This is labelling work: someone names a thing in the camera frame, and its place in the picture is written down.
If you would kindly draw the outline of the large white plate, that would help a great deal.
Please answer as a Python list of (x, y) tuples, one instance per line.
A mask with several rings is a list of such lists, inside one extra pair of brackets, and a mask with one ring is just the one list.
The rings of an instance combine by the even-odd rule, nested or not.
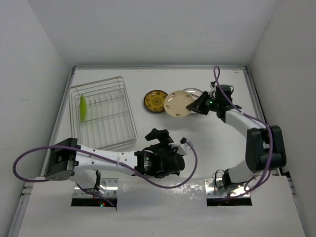
[(181, 107), (183, 108), (183, 110), (185, 110), (183, 114), (185, 117), (191, 114), (195, 115), (196, 112), (189, 110), (186, 107), (195, 102), (202, 95), (203, 92), (197, 88), (186, 88), (183, 89), (183, 91), (185, 92), (181, 97)]

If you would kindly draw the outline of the beige plate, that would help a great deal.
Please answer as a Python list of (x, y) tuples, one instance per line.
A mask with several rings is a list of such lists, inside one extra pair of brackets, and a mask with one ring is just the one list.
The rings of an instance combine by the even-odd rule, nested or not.
[(193, 102), (194, 99), (188, 92), (177, 90), (166, 96), (164, 109), (170, 116), (182, 118), (190, 113), (186, 107)]

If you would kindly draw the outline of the yellow plate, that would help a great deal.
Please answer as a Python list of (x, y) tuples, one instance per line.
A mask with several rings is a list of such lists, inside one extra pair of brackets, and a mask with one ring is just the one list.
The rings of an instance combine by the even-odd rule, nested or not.
[(162, 90), (149, 91), (143, 100), (145, 109), (155, 114), (164, 112), (164, 101), (167, 95), (168, 94)]

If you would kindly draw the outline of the lime green plate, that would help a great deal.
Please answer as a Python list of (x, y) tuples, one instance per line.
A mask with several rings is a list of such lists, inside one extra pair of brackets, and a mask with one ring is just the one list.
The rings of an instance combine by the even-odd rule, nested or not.
[(80, 121), (84, 122), (87, 115), (87, 103), (86, 103), (86, 98), (84, 95), (80, 96), (79, 115), (80, 115)]

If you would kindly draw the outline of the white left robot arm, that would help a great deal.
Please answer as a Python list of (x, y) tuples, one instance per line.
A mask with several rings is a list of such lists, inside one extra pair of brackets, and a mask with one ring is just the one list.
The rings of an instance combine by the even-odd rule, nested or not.
[(98, 191), (103, 187), (101, 170), (148, 179), (179, 175), (184, 170), (184, 156), (190, 149), (186, 138), (176, 144), (166, 129), (154, 128), (145, 139), (157, 139), (158, 143), (141, 151), (115, 152), (89, 148), (68, 138), (50, 150), (44, 177), (48, 181), (71, 180), (85, 190)]

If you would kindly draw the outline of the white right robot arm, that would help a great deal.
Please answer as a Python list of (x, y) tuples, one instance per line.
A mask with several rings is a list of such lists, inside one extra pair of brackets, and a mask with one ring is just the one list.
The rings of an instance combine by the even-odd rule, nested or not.
[(246, 183), (254, 174), (282, 168), (287, 163), (281, 128), (269, 126), (244, 113), (242, 107), (233, 105), (233, 91), (233, 86), (217, 85), (186, 106), (187, 110), (201, 115), (215, 112), (221, 121), (246, 138), (245, 160), (224, 171), (224, 189)]

